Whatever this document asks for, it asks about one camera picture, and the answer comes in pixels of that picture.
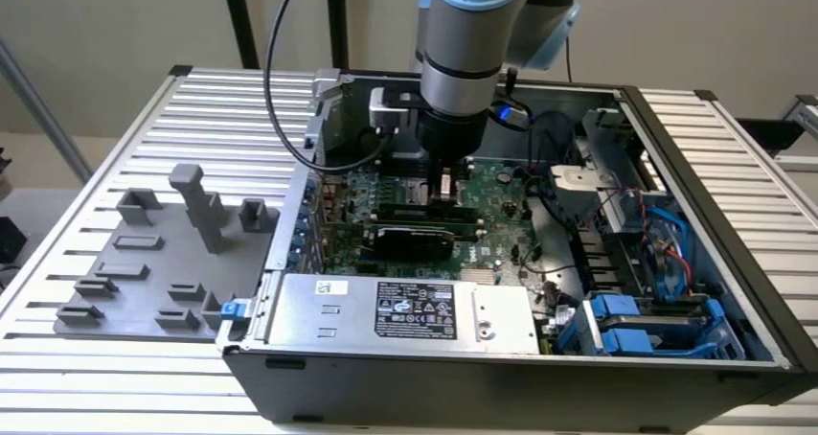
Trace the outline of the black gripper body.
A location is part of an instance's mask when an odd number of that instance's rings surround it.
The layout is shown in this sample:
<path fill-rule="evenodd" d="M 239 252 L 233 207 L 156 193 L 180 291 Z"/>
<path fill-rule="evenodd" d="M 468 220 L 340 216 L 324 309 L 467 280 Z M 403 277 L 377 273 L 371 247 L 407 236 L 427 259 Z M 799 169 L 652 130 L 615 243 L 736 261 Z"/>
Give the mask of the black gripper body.
<path fill-rule="evenodd" d="M 484 112 L 452 116 L 424 109 L 419 113 L 416 141 L 443 167 L 452 166 L 479 149 L 483 134 Z"/>

